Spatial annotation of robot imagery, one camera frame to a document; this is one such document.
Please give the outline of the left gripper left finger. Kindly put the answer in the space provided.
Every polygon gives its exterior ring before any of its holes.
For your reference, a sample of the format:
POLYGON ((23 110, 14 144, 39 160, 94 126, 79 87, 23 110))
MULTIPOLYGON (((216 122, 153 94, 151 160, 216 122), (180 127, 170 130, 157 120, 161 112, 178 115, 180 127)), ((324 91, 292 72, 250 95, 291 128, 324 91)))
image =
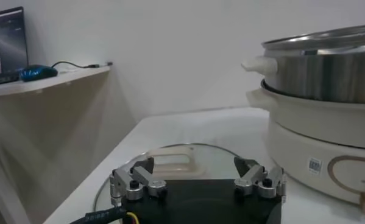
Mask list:
POLYGON ((118 168, 109 176, 110 200, 114 207, 125 201, 140 201, 144 197, 164 200, 168 194, 165 180, 153 176, 153 157, 137 161, 129 170, 118 168))

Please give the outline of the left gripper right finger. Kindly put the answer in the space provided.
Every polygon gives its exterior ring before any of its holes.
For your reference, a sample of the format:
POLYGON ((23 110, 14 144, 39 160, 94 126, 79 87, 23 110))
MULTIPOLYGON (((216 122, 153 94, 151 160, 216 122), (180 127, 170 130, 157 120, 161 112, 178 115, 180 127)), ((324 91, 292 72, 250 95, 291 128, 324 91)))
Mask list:
POLYGON ((235 195, 239 198, 258 195, 264 199, 279 197, 281 203, 286 201, 286 175, 282 167, 274 166, 267 170, 254 159, 234 157, 235 168, 239 178, 235 179, 235 195))

